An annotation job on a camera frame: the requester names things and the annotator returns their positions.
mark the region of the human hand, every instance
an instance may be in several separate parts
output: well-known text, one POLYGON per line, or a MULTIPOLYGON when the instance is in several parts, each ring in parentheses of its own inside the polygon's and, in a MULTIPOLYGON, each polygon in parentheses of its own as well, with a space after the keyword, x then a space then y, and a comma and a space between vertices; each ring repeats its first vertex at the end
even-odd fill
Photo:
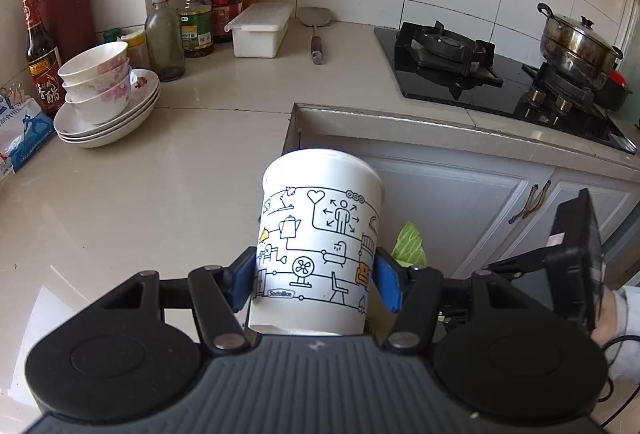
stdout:
POLYGON ((600 318, 596 328, 591 332, 591 340, 602 347, 616 335, 618 328, 618 315, 616 311, 616 298, 613 292, 606 286, 602 286, 602 304, 600 306, 600 318))

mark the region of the green vegetable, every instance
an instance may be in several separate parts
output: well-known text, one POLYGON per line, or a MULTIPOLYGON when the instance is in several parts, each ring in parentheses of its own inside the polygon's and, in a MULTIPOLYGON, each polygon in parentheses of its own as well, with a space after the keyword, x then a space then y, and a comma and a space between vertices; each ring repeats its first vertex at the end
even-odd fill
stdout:
POLYGON ((411 221, 400 230, 391 257, 405 268, 415 265, 427 266, 427 254, 422 249, 420 230, 411 221))

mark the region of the cable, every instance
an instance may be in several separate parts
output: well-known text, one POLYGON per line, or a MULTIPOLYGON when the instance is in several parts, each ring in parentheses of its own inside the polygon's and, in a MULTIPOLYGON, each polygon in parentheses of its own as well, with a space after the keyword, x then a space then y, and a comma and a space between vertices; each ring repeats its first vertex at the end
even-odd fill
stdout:
MULTIPOLYGON (((619 344, 620 342, 626 342, 627 340, 631 340, 633 342, 640 343, 640 336, 638 336, 638 335, 622 335, 621 337, 614 338, 613 340, 609 340, 606 344, 604 344, 604 346, 602 347, 602 350, 606 351, 611 346, 614 346, 615 344, 619 344)), ((613 420, 618 414, 620 414, 625 409, 625 407, 632 402, 633 398, 636 397, 638 392, 640 392, 640 384, 636 387, 636 390, 631 393, 631 396, 629 396, 627 398, 625 403, 623 403, 622 406, 617 411, 615 411, 615 413, 613 413, 609 417, 609 419, 606 420, 606 422, 604 422, 601 425, 601 427, 606 427, 611 422, 611 420, 613 420)), ((613 382, 611 382, 611 393, 613 394, 613 382)))
POLYGON ((598 403, 607 401, 613 395, 613 380, 607 377, 607 383, 609 384, 609 392, 607 392, 607 395, 604 398, 598 398, 598 403))

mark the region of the white paper cup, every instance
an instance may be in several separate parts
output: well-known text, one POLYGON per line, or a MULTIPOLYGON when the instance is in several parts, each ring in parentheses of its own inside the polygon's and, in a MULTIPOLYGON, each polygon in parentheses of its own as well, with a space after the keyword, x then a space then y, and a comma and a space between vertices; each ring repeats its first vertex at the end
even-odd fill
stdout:
POLYGON ((271 163, 262 187, 249 327, 362 334, 384 198, 380 177, 344 152, 303 149, 271 163))

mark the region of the yellow jar lid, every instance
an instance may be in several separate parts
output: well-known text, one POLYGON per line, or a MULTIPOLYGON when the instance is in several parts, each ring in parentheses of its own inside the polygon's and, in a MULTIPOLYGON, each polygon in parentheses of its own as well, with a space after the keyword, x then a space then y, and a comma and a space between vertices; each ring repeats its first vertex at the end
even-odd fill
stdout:
POLYGON ((145 30, 139 29, 138 31, 134 31, 133 33, 122 35, 120 39, 123 42, 129 44, 129 48, 139 46, 140 44, 144 44, 146 41, 145 30))

